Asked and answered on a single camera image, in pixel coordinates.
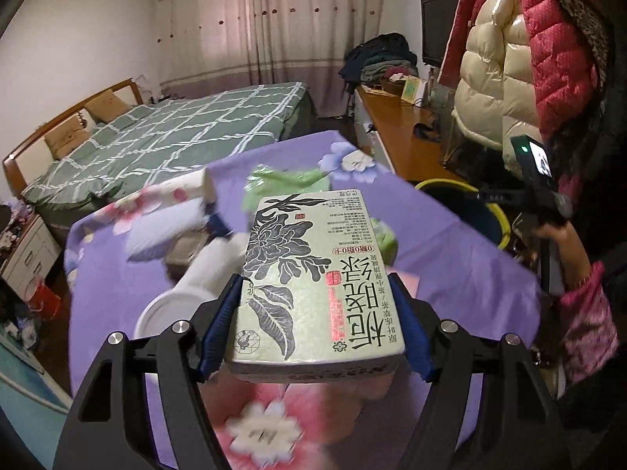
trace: red puffer jacket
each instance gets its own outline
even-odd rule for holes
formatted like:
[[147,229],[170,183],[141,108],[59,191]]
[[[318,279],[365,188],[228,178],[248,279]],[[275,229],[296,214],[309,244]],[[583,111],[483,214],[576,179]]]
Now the red puffer jacket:
[[485,2],[486,0],[460,0],[457,4],[453,28],[446,45],[438,83],[449,88],[457,88],[457,84],[460,82],[462,57],[466,52],[468,32],[475,25],[479,10]]
[[596,69],[584,37],[557,0],[522,0],[522,10],[540,133],[548,139],[590,101],[597,84]]

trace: green cloth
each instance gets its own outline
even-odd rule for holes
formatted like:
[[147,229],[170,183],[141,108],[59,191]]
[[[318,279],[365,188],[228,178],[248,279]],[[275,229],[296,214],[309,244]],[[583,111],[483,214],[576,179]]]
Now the green cloth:
[[[244,186],[241,209],[254,217],[259,202],[267,196],[280,196],[303,192],[325,192],[330,189],[327,174],[318,168],[303,172],[282,172],[259,164],[248,176]],[[398,240],[383,221],[370,219],[383,263],[391,267],[398,253]]]
[[327,174],[318,168],[303,172],[282,172],[259,164],[247,178],[241,209],[255,214],[259,202],[266,196],[303,192],[325,192],[330,188]]
[[383,263],[385,263],[387,267],[391,267],[394,265],[396,254],[398,253],[398,240],[396,240],[396,235],[391,227],[383,221],[371,217],[370,222],[372,223],[372,229],[374,229],[374,236],[377,238],[377,245],[379,246]]

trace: camera screen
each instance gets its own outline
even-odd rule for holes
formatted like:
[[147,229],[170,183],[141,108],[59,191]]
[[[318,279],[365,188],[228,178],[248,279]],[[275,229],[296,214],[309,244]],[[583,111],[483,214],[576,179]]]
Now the camera screen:
[[549,168],[549,159],[547,158],[546,152],[544,152],[543,147],[538,146],[531,141],[529,142],[529,146],[531,147],[531,153],[534,155],[535,167],[541,174],[550,177],[551,170]]

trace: metal screw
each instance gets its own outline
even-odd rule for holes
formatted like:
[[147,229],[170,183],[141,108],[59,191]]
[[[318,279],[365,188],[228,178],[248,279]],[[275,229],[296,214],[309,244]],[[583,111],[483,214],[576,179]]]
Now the metal screw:
[[516,334],[506,334],[506,342],[512,347],[517,347],[520,344],[520,338]]
[[189,322],[187,320],[179,320],[172,325],[172,330],[177,334],[183,334],[189,330]]
[[124,339],[124,334],[122,334],[121,332],[113,332],[112,334],[109,334],[107,341],[109,342],[110,345],[117,345],[121,343],[123,339]]
[[453,320],[444,320],[444,322],[440,323],[440,328],[447,334],[454,334],[460,326]]

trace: pink sleeve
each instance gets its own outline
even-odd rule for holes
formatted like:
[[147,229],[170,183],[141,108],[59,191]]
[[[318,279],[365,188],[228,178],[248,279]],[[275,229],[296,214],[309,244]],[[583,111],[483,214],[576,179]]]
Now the pink sleeve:
[[585,284],[559,300],[565,329],[564,371],[571,382],[601,369],[618,347],[616,326],[601,284],[603,273],[603,263],[595,262]]

